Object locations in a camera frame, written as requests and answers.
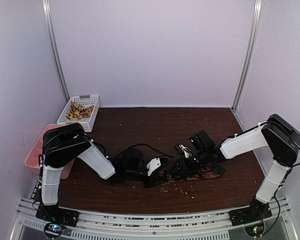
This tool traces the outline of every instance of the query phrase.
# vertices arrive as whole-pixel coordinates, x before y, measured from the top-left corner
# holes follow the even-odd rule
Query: pink container
[[[35,142],[33,148],[31,149],[28,157],[26,158],[24,165],[26,167],[28,167],[34,174],[39,175],[40,172],[40,166],[39,166],[39,162],[38,162],[38,157],[39,154],[42,154],[42,145],[43,145],[43,139],[44,139],[44,134],[45,132],[51,130],[51,129],[57,129],[60,127],[64,127],[63,125],[59,125],[59,124],[49,124],[47,125],[44,130],[42,131],[42,133],[40,134],[39,138],[37,139],[37,141]],[[63,169],[62,173],[61,173],[61,179],[67,179],[69,177],[72,165],[74,164],[75,160],[72,160],[71,162],[69,162]]]

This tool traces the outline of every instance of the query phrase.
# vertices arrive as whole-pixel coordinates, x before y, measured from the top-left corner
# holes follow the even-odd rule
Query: food in basket
[[[70,120],[79,121],[84,118],[90,118],[95,106],[84,107],[72,101],[70,111],[67,112],[66,117]]]

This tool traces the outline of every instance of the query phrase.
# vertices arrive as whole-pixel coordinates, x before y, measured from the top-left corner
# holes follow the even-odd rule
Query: plastic basket
[[[69,112],[71,109],[71,102],[75,102],[86,108],[94,105],[91,116],[89,118],[83,118],[79,121],[70,120],[69,118],[67,118],[67,112]],[[99,95],[73,96],[70,98],[70,100],[64,107],[56,123],[60,125],[80,123],[83,126],[83,129],[86,133],[91,133],[92,128],[94,127],[95,124],[99,107],[100,107]]]
[[[40,172],[40,166],[39,166],[39,162],[38,162],[38,157],[39,154],[42,153],[42,146],[43,146],[43,139],[44,139],[44,134],[45,132],[51,130],[51,129],[57,129],[62,127],[62,125],[58,125],[58,124],[49,124],[47,125],[44,130],[42,131],[42,133],[40,134],[39,138],[36,140],[33,148],[31,149],[29,155],[27,156],[26,160],[24,161],[24,165],[26,167],[28,167],[34,174],[39,175]],[[61,179],[67,179],[69,177],[72,165],[74,164],[75,160],[72,160],[71,162],[69,162],[64,169],[62,170],[61,173]]]

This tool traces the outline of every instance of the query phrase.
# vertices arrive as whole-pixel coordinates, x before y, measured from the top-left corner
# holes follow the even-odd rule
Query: brown table surface
[[[173,146],[184,144],[194,150],[188,138],[200,130],[216,143],[241,132],[227,108],[102,108],[89,136],[102,143],[110,157],[138,143],[177,156]],[[158,155],[146,147],[139,149],[145,160]],[[125,214],[191,213],[248,205],[264,178],[254,154],[245,153],[221,165],[226,171],[219,178],[145,189],[137,181],[108,185],[76,159],[69,178],[60,183],[59,205]]]

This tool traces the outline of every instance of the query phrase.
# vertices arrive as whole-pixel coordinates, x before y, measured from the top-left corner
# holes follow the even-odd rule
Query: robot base
[[[245,207],[229,212],[232,226],[238,226],[242,224],[250,224],[253,222],[261,221],[262,219],[270,218],[272,216],[269,204],[260,214],[252,214],[252,208]]]
[[[79,218],[78,211],[58,207],[58,212],[59,212],[60,216],[64,216],[65,222],[64,222],[64,219],[61,218],[60,220],[55,221],[56,224],[59,224],[59,225],[64,224],[69,227],[77,226],[77,222],[78,222],[78,218]],[[45,220],[48,222],[52,221],[51,217],[49,217],[44,211],[36,211],[35,217],[37,219],[42,219],[42,220]]]

